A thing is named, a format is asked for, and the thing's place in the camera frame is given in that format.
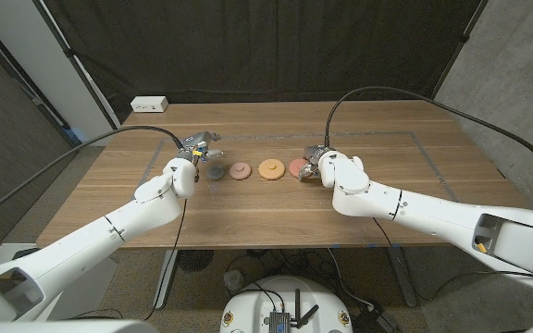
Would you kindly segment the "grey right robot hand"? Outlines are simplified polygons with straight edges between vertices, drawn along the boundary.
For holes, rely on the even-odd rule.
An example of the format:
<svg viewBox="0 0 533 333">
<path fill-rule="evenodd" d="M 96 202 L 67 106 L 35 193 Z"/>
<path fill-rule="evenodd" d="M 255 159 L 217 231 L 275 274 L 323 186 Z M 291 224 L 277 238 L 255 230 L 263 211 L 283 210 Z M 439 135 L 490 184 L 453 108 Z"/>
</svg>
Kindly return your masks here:
<svg viewBox="0 0 533 333">
<path fill-rule="evenodd" d="M 304 149 L 306 163 L 298 171 L 298 180 L 308 179 L 318 174 L 326 179 L 333 179 L 334 163 L 332 157 L 337 151 L 324 145 L 307 146 Z"/>
</svg>

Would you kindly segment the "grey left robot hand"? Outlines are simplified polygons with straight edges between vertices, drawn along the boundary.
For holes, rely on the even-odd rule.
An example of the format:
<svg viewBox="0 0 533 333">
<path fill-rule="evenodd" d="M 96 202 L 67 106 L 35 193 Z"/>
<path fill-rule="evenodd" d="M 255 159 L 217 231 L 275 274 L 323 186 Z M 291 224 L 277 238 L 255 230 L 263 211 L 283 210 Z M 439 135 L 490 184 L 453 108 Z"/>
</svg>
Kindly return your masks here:
<svg viewBox="0 0 533 333">
<path fill-rule="evenodd" d="M 186 159 L 194 165 L 197 165 L 199 161 L 206 162 L 223 158 L 225 156 L 223 151 L 209 148 L 211 142 L 216 142 L 220 139 L 221 136 L 215 132 L 197 132 L 181 142 L 182 147 L 177 153 L 177 158 Z"/>
</svg>

